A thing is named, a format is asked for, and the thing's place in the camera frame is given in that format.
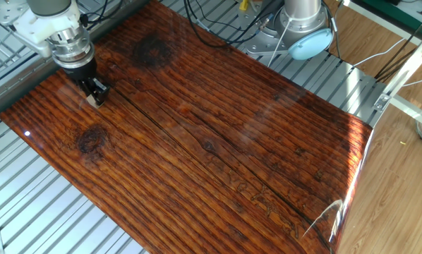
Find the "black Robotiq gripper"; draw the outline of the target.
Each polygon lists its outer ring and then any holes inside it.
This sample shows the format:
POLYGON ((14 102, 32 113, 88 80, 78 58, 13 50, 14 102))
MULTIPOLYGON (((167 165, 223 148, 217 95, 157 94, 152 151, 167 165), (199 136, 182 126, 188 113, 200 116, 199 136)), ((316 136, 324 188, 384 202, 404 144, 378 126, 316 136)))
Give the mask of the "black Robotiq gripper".
POLYGON ((64 68, 64 72, 71 80, 78 81, 78 87, 85 93, 86 97, 92 96, 92 102, 95 107, 100 107, 104 104, 109 94, 110 86, 96 79, 97 62, 95 58, 78 68, 64 68))

